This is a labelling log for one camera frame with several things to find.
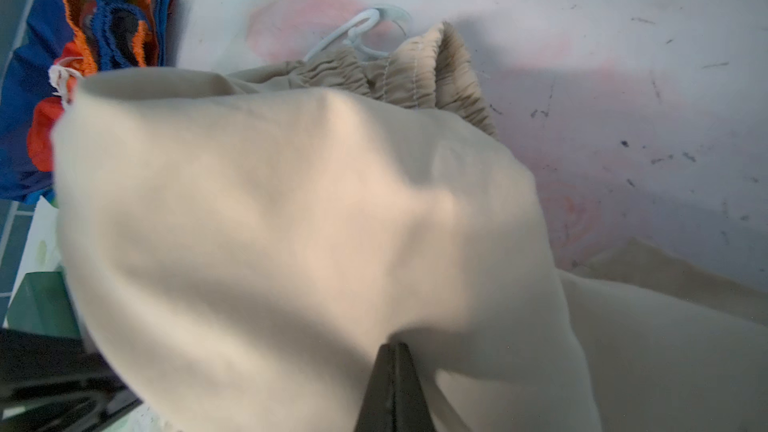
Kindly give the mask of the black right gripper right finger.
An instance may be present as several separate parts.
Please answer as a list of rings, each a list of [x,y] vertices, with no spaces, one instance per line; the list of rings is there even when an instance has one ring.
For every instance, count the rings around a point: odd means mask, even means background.
[[[436,431],[412,354],[402,342],[395,345],[395,430]]]

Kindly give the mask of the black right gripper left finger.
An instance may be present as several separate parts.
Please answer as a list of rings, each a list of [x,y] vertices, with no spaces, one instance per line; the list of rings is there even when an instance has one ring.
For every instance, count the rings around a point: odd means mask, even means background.
[[[391,344],[380,346],[361,403],[355,432],[395,430],[395,352]]]

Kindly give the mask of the beige shorts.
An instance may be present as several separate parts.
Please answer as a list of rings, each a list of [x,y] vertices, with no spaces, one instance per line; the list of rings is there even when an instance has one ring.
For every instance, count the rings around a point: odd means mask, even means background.
[[[763,431],[767,297],[644,244],[559,270],[458,31],[229,76],[80,79],[69,287],[185,431],[349,431],[406,342],[441,431]]]

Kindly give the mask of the rainbow striped shorts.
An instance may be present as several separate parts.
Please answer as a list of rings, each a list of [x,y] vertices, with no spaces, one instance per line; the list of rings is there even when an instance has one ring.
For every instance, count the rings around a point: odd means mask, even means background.
[[[1,197],[53,194],[51,131],[79,80],[163,66],[174,0],[34,0],[1,91]]]

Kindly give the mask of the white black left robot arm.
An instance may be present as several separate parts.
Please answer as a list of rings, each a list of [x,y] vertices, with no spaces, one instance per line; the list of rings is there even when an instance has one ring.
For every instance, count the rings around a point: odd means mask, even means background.
[[[141,404],[80,340],[1,330],[3,431],[103,431]]]

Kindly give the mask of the dark green rectangular block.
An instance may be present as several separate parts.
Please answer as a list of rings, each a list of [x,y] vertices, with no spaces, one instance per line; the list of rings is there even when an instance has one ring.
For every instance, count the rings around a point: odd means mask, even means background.
[[[25,274],[10,301],[6,321],[11,330],[50,337],[81,338],[61,271]]]

